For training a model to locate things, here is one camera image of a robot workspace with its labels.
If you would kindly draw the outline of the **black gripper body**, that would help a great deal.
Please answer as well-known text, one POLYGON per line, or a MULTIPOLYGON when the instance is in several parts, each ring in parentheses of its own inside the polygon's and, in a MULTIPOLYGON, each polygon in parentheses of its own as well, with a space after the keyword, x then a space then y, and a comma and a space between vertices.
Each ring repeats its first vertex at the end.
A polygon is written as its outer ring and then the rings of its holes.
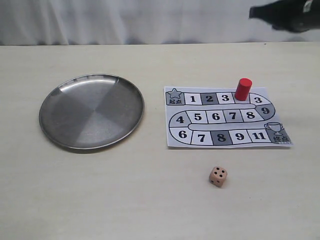
POLYGON ((304 33, 320 29, 319 0, 278 0, 278 19, 272 29, 289 33, 304 33))

